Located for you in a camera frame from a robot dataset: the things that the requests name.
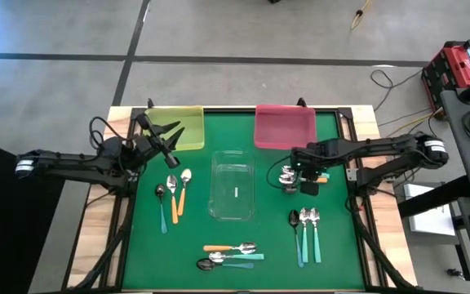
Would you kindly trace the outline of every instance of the red electronic device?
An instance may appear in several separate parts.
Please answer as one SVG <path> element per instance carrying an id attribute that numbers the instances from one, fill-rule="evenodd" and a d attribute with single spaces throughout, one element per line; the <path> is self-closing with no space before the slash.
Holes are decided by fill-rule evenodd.
<path id="1" fill-rule="evenodd" d="M 422 82 L 432 111 L 441 108 L 440 93 L 470 87 L 470 40 L 449 41 L 422 70 Z M 435 118 L 444 119 L 442 110 Z"/>

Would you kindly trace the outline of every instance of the green mat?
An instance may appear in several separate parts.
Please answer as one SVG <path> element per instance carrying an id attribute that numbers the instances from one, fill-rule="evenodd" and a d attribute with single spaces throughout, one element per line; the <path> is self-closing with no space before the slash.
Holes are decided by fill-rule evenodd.
<path id="1" fill-rule="evenodd" d="M 176 152 L 181 165 L 170 170 L 158 156 L 141 176 L 135 204 L 131 240 L 126 259 L 124 289 L 363 289 L 357 243 L 351 215 L 344 207 L 347 197 L 343 167 L 329 170 L 330 181 L 317 197 L 283 194 L 265 181 L 268 168 L 288 151 L 257 149 L 253 143 L 254 114 L 205 114 L 204 149 Z M 333 114 L 317 115 L 318 140 L 337 137 Z M 208 214 L 211 155 L 218 150 L 244 150 L 255 156 L 255 215 L 249 221 L 216 220 Z M 272 172 L 276 179 L 280 166 Z M 169 174 L 179 176 L 190 168 L 184 215 L 171 223 L 171 193 L 163 199 L 168 233 L 161 233 L 160 207 L 154 194 Z M 176 192 L 179 202 L 182 182 Z M 317 207 L 321 264 L 313 259 L 313 227 L 308 226 L 309 263 L 297 266 L 291 209 Z M 301 225 L 297 228 L 301 241 Z M 252 241 L 264 261 L 254 269 L 218 267 L 204 272 L 197 260 L 207 257 L 204 245 L 233 245 Z"/>

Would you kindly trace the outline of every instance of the black metal frame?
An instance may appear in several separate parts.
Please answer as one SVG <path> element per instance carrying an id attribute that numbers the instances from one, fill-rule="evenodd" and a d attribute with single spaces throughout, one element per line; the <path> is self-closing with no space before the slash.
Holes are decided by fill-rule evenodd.
<path id="1" fill-rule="evenodd" d="M 305 101 L 300 98 L 299 102 L 297 105 L 302 105 L 305 106 Z M 149 101 L 149 107 L 153 107 L 153 102 L 150 100 Z M 343 129 L 343 124 L 342 124 L 342 119 L 346 120 L 346 123 L 348 124 L 348 129 L 349 133 L 351 136 L 351 140 L 357 140 L 357 133 L 354 127 L 354 121 L 353 121 L 353 112 L 350 108 L 314 108 L 317 114 L 324 113 L 324 114 L 333 114 L 335 116 L 335 121 L 337 125 L 337 132 L 339 137 L 344 138 L 344 129 Z M 134 108 L 131 111 L 131 120 L 130 120 L 130 125 L 128 129 L 128 136 L 133 136 L 135 132 L 135 116 L 140 113 L 144 112 L 146 108 Z M 230 113 L 230 114 L 236 114 L 236 113 L 254 113 L 255 112 L 255 107 L 212 107 L 204 108 L 205 114 L 214 114 L 214 113 Z M 356 165 L 358 167 L 362 167 L 361 161 L 357 160 Z M 70 270 L 72 269 L 72 264 L 73 264 L 73 259 L 75 257 L 75 251 L 77 249 L 78 245 L 78 240 L 79 240 L 79 234 L 76 236 L 76 239 L 74 241 L 73 245 L 73 250 L 72 254 L 70 257 L 69 261 L 69 266 L 65 272 L 64 276 L 64 282 L 63 282 L 63 287 L 62 291 L 65 290 L 70 290 L 71 292 L 79 292 L 79 291 L 92 291 L 92 292 L 117 292 L 121 291 L 122 289 L 122 281 L 124 279 L 124 269 L 126 267 L 126 254 L 127 254 L 127 248 L 128 248 L 128 243 L 130 241 L 130 236 L 131 236 L 131 222 L 133 221 L 133 211 L 135 208 L 135 197 L 136 197 L 136 188 L 137 188 L 137 181 L 132 182 L 132 187 L 129 189 L 130 194 L 129 195 L 119 195 L 118 197 L 115 198 L 114 204 L 113 204 L 113 211 L 110 219 L 110 226 L 109 226 L 109 234 L 107 237 L 107 247 L 105 249 L 105 252 L 103 253 L 103 256 L 107 256 L 107 259 L 103 259 L 102 257 L 98 260 L 98 263 L 103 263 L 100 266 L 100 282 L 99 282 L 99 287 L 98 288 L 92 288 L 91 285 L 85 285 L 84 288 L 67 288 L 67 284 L 69 281 L 69 275 L 70 275 Z M 121 203 L 124 198 L 129 198 L 128 206 L 126 208 L 126 215 L 125 218 L 122 222 L 121 230 L 118 231 L 118 222 L 119 222 L 119 215 L 121 211 Z M 378 235 L 377 235 L 377 230 L 375 226 L 375 218 L 373 216 L 373 210 L 372 206 L 370 203 L 370 200 L 368 198 L 364 199 L 364 208 L 366 210 L 366 216 L 367 216 L 367 228 L 371 232 L 371 235 L 373 236 L 374 240 L 378 243 Z M 81 226 L 82 226 L 82 220 L 84 218 L 84 213 L 85 210 L 83 210 L 81 220 L 79 222 L 78 226 L 78 232 L 81 231 Z M 362 280 L 364 283 L 364 286 L 366 288 L 372 286 L 371 282 L 371 274 L 370 274 L 370 269 L 369 265 L 367 263 L 367 255 L 366 255 L 366 246 L 359 236 L 357 232 L 357 224 L 356 220 L 353 218 L 353 228 L 355 230 L 355 236 L 357 240 L 357 250 L 358 250 L 358 255 L 360 259 L 360 264 L 361 264 L 361 272 L 362 272 Z M 110 269 L 110 258 L 112 254 L 117 250 L 117 245 L 119 243 L 122 243 L 121 245 L 121 251 L 119 254 L 119 259 L 118 259 L 118 266 L 117 266 L 117 276 L 115 278 L 115 283 L 113 286 L 108 285 L 108 278 L 109 278 L 109 269 Z M 386 279 L 386 274 L 383 271 L 380 263 L 376 261 L 376 268 L 377 268 L 377 274 L 379 276 L 379 282 L 381 287 L 386 287 L 387 286 L 387 279 Z"/>

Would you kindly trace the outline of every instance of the red plastic bin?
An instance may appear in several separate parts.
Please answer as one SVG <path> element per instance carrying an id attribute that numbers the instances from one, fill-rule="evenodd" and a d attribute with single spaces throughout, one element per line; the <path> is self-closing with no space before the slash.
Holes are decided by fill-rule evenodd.
<path id="1" fill-rule="evenodd" d="M 317 141 L 315 109 L 289 105 L 257 105 L 255 146 L 261 149 L 306 147 Z"/>

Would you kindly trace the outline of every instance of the metal spoon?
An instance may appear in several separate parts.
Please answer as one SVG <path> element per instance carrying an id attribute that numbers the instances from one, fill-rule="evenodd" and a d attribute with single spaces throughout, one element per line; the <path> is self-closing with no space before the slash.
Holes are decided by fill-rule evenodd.
<path id="1" fill-rule="evenodd" d="M 236 259 L 246 259 L 246 260 L 253 260 L 253 261 L 263 261 L 264 260 L 264 254 L 235 254 L 235 255 L 225 255 L 221 252 L 212 252 L 208 256 L 210 257 L 211 261 L 221 263 L 223 262 L 226 258 L 236 258 Z"/>
<path id="2" fill-rule="evenodd" d="M 206 245 L 202 248 L 205 252 L 217 252 L 237 249 L 242 254 L 250 254 L 257 251 L 257 245 L 253 242 L 244 242 L 238 247 L 224 245 Z"/>
<path id="3" fill-rule="evenodd" d="M 171 222 L 173 222 L 174 225 L 177 225 L 177 223 L 179 223 L 179 217 L 177 216 L 177 203 L 175 201 L 177 178 L 174 175 L 169 175 L 166 178 L 166 187 L 171 191 Z"/>
<path id="4" fill-rule="evenodd" d="M 177 211 L 179 216 L 182 216 L 184 213 L 184 197 L 186 196 L 186 183 L 192 179 L 192 171 L 189 168 L 183 170 L 183 173 L 180 174 L 180 179 L 183 181 L 183 189 L 180 191 L 179 199 L 179 210 Z"/>
<path id="5" fill-rule="evenodd" d="M 162 197 L 164 196 L 164 185 L 159 184 L 157 187 L 155 187 L 155 194 L 159 198 L 159 201 L 161 202 L 161 232 L 163 234 L 166 234 L 168 232 L 168 228 L 166 227 L 166 220 L 164 219 L 164 211 L 162 210 Z"/>
<path id="6" fill-rule="evenodd" d="M 308 233 L 306 229 L 306 225 L 309 221 L 309 212 L 306 208 L 302 208 L 300 210 L 300 221 L 302 221 L 302 225 L 304 225 L 304 230 L 302 233 L 302 262 L 308 262 Z"/>
<path id="7" fill-rule="evenodd" d="M 314 244 L 314 251 L 315 251 L 315 262 L 321 263 L 321 256 L 320 256 L 320 244 L 318 242 L 318 230 L 317 230 L 317 222 L 320 220 L 320 212 L 318 209 L 311 208 L 309 212 L 309 220 L 313 223 L 313 237 L 315 240 Z"/>
<path id="8" fill-rule="evenodd" d="M 210 261 L 208 258 L 202 258 L 201 260 L 197 261 L 197 267 L 201 270 L 209 271 L 214 269 L 216 266 L 231 266 L 237 267 L 241 269 L 253 269 L 253 263 L 246 263 L 246 264 L 222 264 Z"/>
<path id="9" fill-rule="evenodd" d="M 297 234 L 297 225 L 299 225 L 299 223 L 299 212 L 294 209 L 290 212 L 290 226 L 295 232 L 295 242 L 297 244 L 297 262 L 299 263 L 299 267 L 304 267 L 304 263 L 302 262 L 302 253 L 300 252 L 299 235 Z"/>

